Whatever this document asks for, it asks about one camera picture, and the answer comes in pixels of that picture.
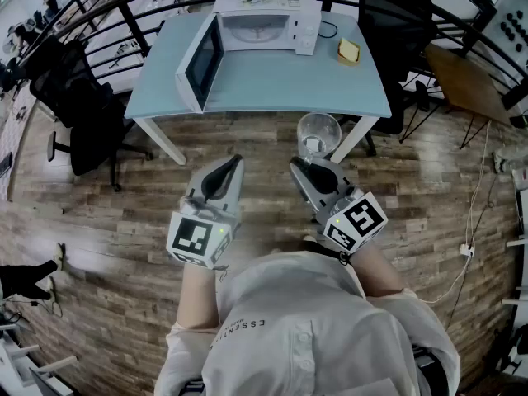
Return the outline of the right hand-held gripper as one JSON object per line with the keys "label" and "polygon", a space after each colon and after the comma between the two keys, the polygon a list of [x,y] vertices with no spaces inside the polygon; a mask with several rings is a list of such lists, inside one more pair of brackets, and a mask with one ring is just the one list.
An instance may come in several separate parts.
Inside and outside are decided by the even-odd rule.
{"label": "right hand-held gripper", "polygon": [[[302,199],[323,227],[323,236],[342,251],[354,253],[388,223],[373,194],[351,186],[338,164],[324,158],[308,162],[294,156],[290,160],[290,174]],[[339,193],[343,194],[327,205],[326,197]]]}

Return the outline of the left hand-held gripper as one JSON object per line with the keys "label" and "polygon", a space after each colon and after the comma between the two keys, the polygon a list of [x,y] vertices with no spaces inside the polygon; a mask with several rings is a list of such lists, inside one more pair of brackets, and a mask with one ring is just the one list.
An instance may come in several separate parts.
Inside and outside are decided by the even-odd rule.
{"label": "left hand-held gripper", "polygon": [[[170,255],[206,269],[229,267],[224,253],[240,226],[237,212],[244,169],[243,157],[236,154],[193,174],[188,196],[181,198],[180,209],[172,213],[166,245]],[[222,210],[198,200],[217,200]]]}

